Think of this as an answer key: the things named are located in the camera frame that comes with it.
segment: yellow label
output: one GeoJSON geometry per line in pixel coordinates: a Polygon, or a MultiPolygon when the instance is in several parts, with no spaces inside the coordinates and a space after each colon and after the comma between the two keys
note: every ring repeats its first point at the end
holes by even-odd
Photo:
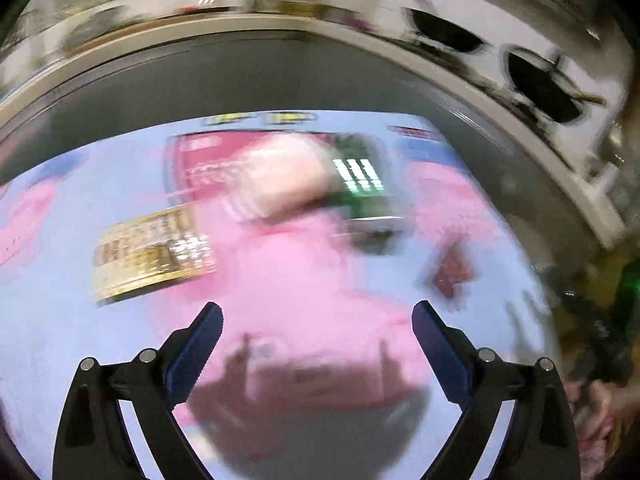
{"type": "Polygon", "coordinates": [[[269,124],[296,124],[314,120],[316,115],[309,112],[270,112],[267,116],[269,124]]]}
{"type": "Polygon", "coordinates": [[[211,117],[207,117],[207,124],[229,124],[229,123],[237,123],[238,121],[242,121],[244,119],[249,119],[253,117],[252,114],[249,113],[236,113],[236,114],[220,114],[214,115],[211,117]]]}
{"type": "Polygon", "coordinates": [[[156,283],[215,270],[206,237],[187,205],[105,229],[94,251],[94,283],[106,300],[156,283]]]}

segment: person's hand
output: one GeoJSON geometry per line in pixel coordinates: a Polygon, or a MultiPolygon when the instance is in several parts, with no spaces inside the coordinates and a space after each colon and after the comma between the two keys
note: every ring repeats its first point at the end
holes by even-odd
{"type": "MultiPolygon", "coordinates": [[[[583,383],[567,383],[564,392],[570,403],[574,404],[582,395],[583,383]]],[[[575,432],[579,440],[600,440],[605,438],[612,427],[613,392],[602,381],[593,381],[588,386],[589,403],[574,413],[575,432]]]]}

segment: metal screw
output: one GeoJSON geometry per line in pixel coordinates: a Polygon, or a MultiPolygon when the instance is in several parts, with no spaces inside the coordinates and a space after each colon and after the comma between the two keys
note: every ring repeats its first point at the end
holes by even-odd
{"type": "Polygon", "coordinates": [[[85,357],[84,359],[82,359],[82,361],[80,361],[80,369],[84,371],[91,370],[94,365],[95,361],[91,357],[85,357]]]}
{"type": "Polygon", "coordinates": [[[555,368],[554,362],[551,359],[547,359],[546,357],[540,359],[540,367],[547,372],[550,372],[555,368]]]}
{"type": "Polygon", "coordinates": [[[478,357],[485,363],[490,363],[495,359],[495,352],[490,348],[481,348],[478,351],[478,357]]]}
{"type": "Polygon", "coordinates": [[[143,350],[142,352],[140,352],[140,360],[143,363],[150,363],[155,358],[156,358],[156,351],[153,350],[152,348],[147,348],[146,350],[143,350]]]}

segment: black pan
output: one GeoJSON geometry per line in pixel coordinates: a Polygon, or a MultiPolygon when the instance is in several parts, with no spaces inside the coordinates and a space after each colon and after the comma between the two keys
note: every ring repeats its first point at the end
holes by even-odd
{"type": "Polygon", "coordinates": [[[511,83],[540,111],[556,123],[577,120],[586,111],[585,103],[606,106],[601,96],[582,94],[559,69],[561,56],[545,59],[521,46],[507,48],[505,63],[511,83]]]}
{"type": "Polygon", "coordinates": [[[443,20],[430,12],[418,9],[404,9],[416,30],[432,41],[437,41],[457,52],[469,54],[482,45],[484,40],[455,23],[443,20]]]}

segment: blue surface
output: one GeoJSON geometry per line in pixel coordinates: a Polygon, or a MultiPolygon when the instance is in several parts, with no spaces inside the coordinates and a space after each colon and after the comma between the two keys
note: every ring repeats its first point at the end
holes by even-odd
{"type": "MultiPolygon", "coordinates": [[[[378,147],[383,172],[391,176],[386,180],[389,189],[408,204],[415,200],[412,183],[405,181],[403,171],[409,159],[426,158],[465,171],[446,143],[401,137],[388,128],[394,124],[433,131],[423,118],[372,112],[315,113],[315,121],[287,126],[266,124],[265,112],[241,124],[210,126],[203,119],[193,119],[154,126],[80,148],[74,160],[62,155],[59,164],[41,164],[12,182],[0,201],[0,224],[6,222],[11,204],[34,183],[66,176],[58,184],[36,238],[36,256],[21,266],[11,261],[0,266],[0,399],[10,433],[41,478],[51,475],[58,419],[79,361],[89,355],[102,364],[129,361],[143,348],[158,348],[168,335],[153,324],[153,309],[142,297],[99,308],[91,272],[92,253],[103,229],[172,205],[166,196],[162,159],[171,137],[238,126],[361,132],[378,147]],[[421,142],[432,145],[427,154],[418,147],[421,142]]],[[[464,310],[450,311],[437,291],[421,285],[426,262],[437,256],[437,248],[416,234],[401,241],[395,256],[354,256],[363,269],[361,287],[405,304],[408,317],[417,301],[429,300],[444,323],[462,329],[476,348],[491,347],[505,360],[532,364],[541,355],[555,357],[556,340],[540,285],[504,221],[495,211],[492,214],[506,234],[492,244],[468,245],[469,257],[481,272],[468,284],[464,310]],[[527,294],[537,309],[530,306],[527,294]]],[[[503,408],[475,479],[486,477],[499,450],[510,407],[503,408]]],[[[146,475],[160,478],[132,410],[124,410],[146,475]]],[[[341,412],[330,422],[325,414],[309,415],[308,423],[317,431],[294,433],[282,456],[243,466],[203,458],[216,480],[301,478],[303,473],[297,468],[311,460],[304,453],[308,453],[305,442],[313,438],[311,447],[324,453],[328,462],[333,460],[336,468],[338,455],[331,453],[351,447],[347,455],[353,465],[342,465],[342,478],[420,478],[459,415],[459,408],[447,402],[438,384],[431,381],[420,394],[385,408],[341,412]],[[416,415],[408,419],[407,413],[416,415]],[[371,425],[373,419],[383,421],[382,429],[379,423],[371,425]],[[378,441],[377,431],[408,435],[408,443],[378,463],[376,450],[388,442],[378,441]]],[[[186,434],[194,442],[202,438],[197,428],[186,428],[186,434]]]]}

